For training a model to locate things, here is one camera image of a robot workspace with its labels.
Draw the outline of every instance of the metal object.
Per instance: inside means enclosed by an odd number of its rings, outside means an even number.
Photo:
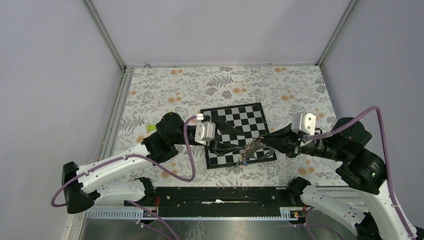
[[[215,128],[215,123],[210,121],[197,123],[194,141],[206,145],[207,141],[215,139]]]
[[[312,63],[284,63],[286,67],[291,66],[316,66],[315,62]],[[127,68],[144,68],[145,64],[132,64],[127,65]],[[281,63],[236,63],[236,64],[221,64],[221,63],[212,63],[212,64],[153,64],[151,68],[198,68],[198,67],[281,67]]]
[[[348,18],[351,15],[351,13],[354,10],[357,3],[358,3],[358,0],[350,0],[350,2],[347,4],[347,7],[344,10],[343,15],[341,15],[341,18],[338,21],[337,26],[335,27],[334,31],[332,32],[331,37],[327,42],[327,45],[325,45],[325,48],[322,51],[321,56],[319,56],[318,60],[316,61],[316,63],[315,63],[316,66],[321,67],[323,65],[324,60],[326,59],[328,53],[330,52],[331,48],[333,47],[335,41],[339,37],[340,32],[342,31],[343,27],[345,26],[346,22],[348,21]]]
[[[243,203],[238,201],[229,201],[226,203]],[[162,217],[164,220],[211,220],[211,221],[221,221],[221,220],[233,220],[233,221],[297,221],[297,218],[292,218],[290,215],[289,209],[280,207],[280,216],[243,216],[243,217]],[[114,209],[114,208],[91,208],[86,211],[87,219],[108,219],[108,220],[155,220],[155,217],[149,217],[143,215],[144,211],[142,209],[129,208],[126,209]]]
[[[118,83],[117,92],[115,94],[115,98],[110,109],[109,118],[97,152],[98,155],[96,156],[96,161],[108,158],[113,153],[115,139],[118,134],[119,124],[124,112],[125,101],[127,100],[133,74],[134,68],[127,68],[123,77],[121,78],[121,81]]]
[[[261,140],[261,137],[257,137],[253,141],[246,144],[246,147],[244,148],[244,150],[240,151],[240,158],[238,159],[238,162],[235,165],[236,167],[238,165],[241,165],[242,163],[244,164],[245,159],[258,159],[258,160],[267,159],[276,152],[274,148],[270,148],[266,146],[265,144],[260,142],[260,140]],[[256,158],[255,157],[256,151],[258,151],[259,149],[265,149],[265,148],[269,149],[269,151],[265,153],[263,156],[261,156],[260,158]]]
[[[344,226],[319,211],[310,215],[311,223],[325,223],[339,232],[344,240],[356,240]],[[86,230],[80,240],[134,240],[157,239],[165,240],[163,236],[150,229],[140,228],[134,220],[120,219],[87,219]],[[305,240],[311,239],[305,227],[289,227],[289,222],[280,220],[167,220],[181,240]],[[168,233],[168,229],[160,221],[150,223],[150,226]],[[320,227],[311,227],[313,235],[319,240],[336,240],[338,237]]]
[[[80,235],[84,232],[84,222],[86,221],[86,212],[69,215],[68,224],[66,224],[67,233],[66,240],[79,240]]]
[[[349,204],[357,209],[363,209],[367,211],[363,200],[358,196],[358,193],[352,188],[342,187],[318,187],[322,192],[339,199],[345,204]],[[117,209],[125,209],[129,212],[136,212],[138,209],[133,207],[124,206],[105,206],[105,208],[91,208],[90,210],[82,213],[75,214],[72,222],[69,224],[69,233],[67,234],[66,240],[129,240],[134,239],[134,236],[138,236],[138,239],[155,239],[158,238],[157,233],[154,231],[140,229],[139,225],[135,225],[135,221],[125,219],[111,219],[101,217],[110,216]],[[299,210],[293,207],[281,207],[280,211],[283,213],[290,210]],[[90,212],[97,211],[99,215],[93,216]],[[231,217],[213,217],[213,218],[197,218],[197,217],[182,217],[182,218],[164,218],[167,223],[173,229],[179,229],[178,235],[181,239],[191,239],[189,232],[193,229],[204,231],[202,235],[199,235],[199,239],[260,239],[263,236],[267,236],[269,239],[284,239],[298,240],[308,239],[310,235],[303,227],[281,227],[284,224],[289,224],[282,219],[275,218],[231,218]],[[310,215],[311,223],[322,223],[331,228],[334,228],[337,232],[342,234],[345,240],[355,240],[356,237],[343,225],[333,220],[331,217],[322,214],[320,211],[312,211]],[[166,231],[159,221],[155,221],[152,227],[159,228],[161,231]],[[326,229],[320,229],[319,227],[311,228],[314,236],[317,239],[331,239],[328,235],[329,232]]]
[[[123,71],[126,67],[125,62],[122,60],[121,55],[119,54],[117,50],[117,47],[115,46],[114,42],[111,39],[111,36],[106,30],[106,27],[103,24],[102,19],[100,18],[99,13],[97,12],[96,7],[93,4],[93,1],[91,0],[82,0],[82,1],[84,2],[85,7],[87,8],[87,11],[91,16],[91,19],[93,20],[98,31],[100,32],[101,37],[103,38],[104,42],[109,48],[110,53],[113,56],[113,59],[115,59],[116,64],[118,64],[119,68]]]
[[[312,113],[295,113],[291,119],[291,131],[296,134],[302,132],[307,135],[314,135],[316,121],[317,116]]]

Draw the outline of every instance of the cable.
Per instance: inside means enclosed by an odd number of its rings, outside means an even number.
[[[191,164],[191,177],[190,178],[183,178],[183,177],[181,177],[181,176],[178,176],[177,174],[175,174],[175,173],[173,173],[173,172],[171,172],[171,171],[169,171],[168,169],[166,169],[165,167],[163,167],[162,165],[160,165],[159,163],[157,163],[157,162],[155,162],[154,160],[152,160],[152,159],[150,159],[150,158],[148,158],[148,157],[146,157],[146,156],[143,156],[143,155],[139,155],[139,154],[130,154],[130,155],[126,155],[126,157],[127,158],[140,158],[140,159],[144,159],[144,160],[146,160],[146,161],[148,161],[148,162],[150,162],[150,163],[152,163],[153,165],[155,165],[156,167],[158,167],[158,168],[160,168],[160,169],[162,169],[164,172],[166,172],[166,173],[168,173],[169,175],[171,175],[171,176],[173,176],[174,178],[176,178],[176,179],[179,179],[179,180],[181,180],[181,181],[184,181],[184,182],[191,182],[191,181],[193,181],[194,179],[195,179],[195,177],[196,177],[196,167],[195,167],[195,160],[193,159],[193,153],[192,153],[192,149],[190,148],[190,144],[189,144],[189,136],[188,136],[188,132],[187,132],[187,128],[188,128],[188,126],[189,126],[189,122],[191,121],[191,120],[194,120],[196,118],[196,116],[192,116],[192,117],[189,117],[188,119],[187,119],[187,121],[185,121],[185,123],[184,123],[184,128],[183,128],[183,135],[184,135],[184,142],[185,142],[185,146],[187,147],[187,154],[188,154],[188,158],[190,159],[190,164]],[[114,162],[117,162],[117,161],[120,161],[120,160],[123,160],[124,159],[124,157],[122,157],[122,156],[120,156],[120,157],[117,157],[117,158],[114,158],[114,159],[112,159],[112,160],[109,160],[109,161],[106,161],[106,162],[104,162],[104,163],[102,163],[102,164],[99,164],[99,165],[97,165],[97,166],[95,166],[95,167],[93,167],[93,168],[90,168],[87,172],[88,173],[92,173],[92,172],[94,172],[94,171],[96,171],[97,169],[99,169],[99,168],[102,168],[102,167],[104,167],[104,166],[106,166],[106,165],[109,165],[109,164],[112,164],[112,163],[114,163]],[[73,178],[71,178],[69,181],[67,181],[67,182],[65,182],[60,188],[59,188],[59,190],[57,190],[56,191],[56,193],[53,195],[53,197],[51,198],[51,201],[50,201],[50,204],[51,204],[51,206],[52,207],[54,207],[54,208],[60,208],[60,207],[64,207],[64,206],[66,206],[66,203],[61,203],[61,204],[56,204],[55,203],[55,201],[56,201],[56,198],[59,196],[59,194],[67,187],[67,186],[69,186],[71,183],[73,183],[74,181],[76,181],[77,179],[79,179],[79,178],[81,178],[81,177],[83,177],[83,176],[85,176],[85,175],[87,175],[87,173],[85,173],[85,172],[82,172],[82,173],[80,173],[80,174],[78,174],[78,175],[76,175],[76,176],[74,176]]]
[[[335,134],[338,134],[341,131],[346,130],[347,128],[349,128],[350,126],[352,126],[353,124],[358,122],[361,118],[363,118],[365,115],[369,114],[373,110],[375,110],[377,112],[378,125],[379,125],[380,135],[381,135],[381,144],[382,144],[382,148],[383,148],[384,161],[385,161],[385,165],[386,165],[386,169],[387,169],[388,194],[390,196],[392,205],[393,205],[394,209],[396,210],[396,213],[399,216],[400,221],[402,222],[403,227],[405,228],[406,232],[408,233],[408,237],[413,239],[415,237],[415,234],[412,232],[411,228],[408,226],[407,220],[405,219],[404,215],[402,214],[402,210],[400,209],[400,205],[398,204],[398,201],[396,200],[395,191],[393,190],[392,171],[390,169],[389,152],[387,150],[386,132],[384,130],[384,125],[383,125],[382,111],[380,110],[380,108],[378,106],[370,106],[365,111],[361,112],[358,116],[356,116],[354,119],[350,120],[348,123],[342,125],[341,127],[336,128],[336,129],[331,130],[331,131],[328,131],[328,132],[325,132],[325,133],[322,133],[322,134],[312,135],[312,136],[310,136],[309,139],[310,140],[325,139],[325,138],[331,137]]]
[[[154,212],[152,212],[152,211],[150,211],[149,209],[147,209],[147,208],[145,208],[145,207],[143,207],[143,206],[140,206],[140,205],[138,205],[137,203],[135,203],[135,202],[133,202],[133,201],[127,201],[127,202],[129,202],[129,203],[131,203],[132,205],[134,205],[134,206],[136,206],[137,208],[140,208],[140,209],[142,209],[143,211],[146,211],[146,212],[148,212],[149,214],[151,214],[153,217],[155,217],[155,218],[157,218],[159,221],[161,221],[170,231],[171,231],[171,233],[172,233],[172,235],[175,237],[175,239],[177,239],[177,240],[179,240],[180,238],[178,237],[178,235],[175,233],[175,231],[168,225],[168,223],[165,221],[165,220],[163,220],[159,215],[157,215],[156,213],[154,213]],[[152,226],[149,226],[149,228],[150,229],[155,229],[155,230],[157,230],[157,231],[160,231],[160,230],[158,230],[158,229],[156,229],[156,228],[154,228],[154,227],[152,227]]]

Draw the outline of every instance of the white square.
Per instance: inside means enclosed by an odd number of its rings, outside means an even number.
[[[248,144],[253,141],[253,138],[246,138],[245,140],[246,140],[246,144]]]
[[[263,123],[258,123],[258,124],[256,124],[256,126],[257,126],[258,130],[265,130],[265,124],[263,124]]]
[[[256,124],[256,120],[254,118],[249,118],[248,121],[249,124]]]
[[[219,109],[218,110],[218,115],[219,116],[224,116],[225,115],[225,110],[224,109]]]
[[[222,138],[223,142],[230,141],[230,135],[228,135],[228,134],[221,135],[221,138]]]
[[[249,125],[243,125],[243,132],[248,133],[250,131],[251,131],[251,126],[249,126]]]
[[[245,112],[240,113],[240,118],[241,119],[247,119],[248,118],[248,114]]]
[[[253,112],[253,108],[252,108],[252,106],[247,106],[247,107],[245,107],[244,109],[246,109],[246,113],[251,113],[251,112]]]
[[[233,121],[234,117],[233,117],[233,115],[225,115],[225,120],[226,121]]]
[[[252,138],[259,137],[259,131],[251,131],[251,133],[252,133]]]
[[[225,156],[219,156],[218,157],[218,164],[226,164],[227,161],[225,159]]]
[[[241,126],[241,125],[242,125],[241,119],[234,120],[234,127]]]
[[[260,112],[260,111],[255,111],[255,112],[253,112],[253,114],[254,114],[254,117],[255,117],[255,118],[261,118],[261,117],[262,117],[262,115],[261,115],[261,112]]]

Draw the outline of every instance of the black square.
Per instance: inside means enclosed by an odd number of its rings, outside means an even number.
[[[234,128],[243,132],[243,126],[235,126]]]
[[[234,127],[234,121],[226,121],[229,125]]]
[[[251,138],[252,138],[252,132],[251,132],[251,131],[245,132],[245,133],[244,133],[244,136],[245,136],[247,139],[251,139]]]
[[[229,135],[229,139],[230,140],[237,140],[237,136],[236,135]]]
[[[251,131],[257,131],[258,130],[258,125],[256,124],[249,124],[250,130]]]
[[[247,113],[247,117],[248,117],[249,119],[252,119],[252,118],[254,118],[254,117],[255,117],[255,114],[254,114],[253,112],[248,112],[248,113]]]
[[[238,140],[238,145],[239,146],[246,146],[246,139],[240,139],[240,140]]]
[[[256,157],[259,159],[259,158],[261,158],[263,155],[265,155],[265,152],[263,152],[263,151],[257,151],[256,152]]]
[[[248,119],[242,119],[242,120],[241,120],[241,124],[242,124],[242,125],[244,125],[244,126],[245,126],[245,125],[249,125],[249,120],[248,120]]]
[[[267,130],[259,130],[259,135],[264,135],[264,134],[267,134]]]
[[[262,117],[255,117],[254,119],[256,120],[256,123],[257,124],[261,124],[261,123],[264,122],[264,120],[262,119]]]
[[[209,158],[209,164],[210,165],[217,165],[218,164],[218,158],[217,157]]]
[[[226,156],[225,156],[225,162],[226,162],[227,164],[229,164],[229,163],[234,163],[234,156],[233,156],[233,155],[226,155]]]

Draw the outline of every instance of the orange flower pattern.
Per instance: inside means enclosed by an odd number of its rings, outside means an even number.
[[[168,112],[185,120],[200,109],[261,102],[270,132],[287,126],[297,112],[315,114],[319,118],[317,127],[323,131],[330,130],[336,122],[317,66],[136,68],[129,89],[114,154],[153,134],[151,126]],[[162,165],[180,176],[190,176],[186,147],[175,147],[180,154]],[[345,185],[334,172],[338,165],[317,157],[286,158],[278,152],[276,161],[218,168],[212,174],[205,168],[204,148],[193,146],[192,151],[197,174],[185,186],[286,186],[295,176],[321,186]],[[181,186],[179,180],[157,167],[135,170],[115,181],[140,177],[150,178],[159,187]]]

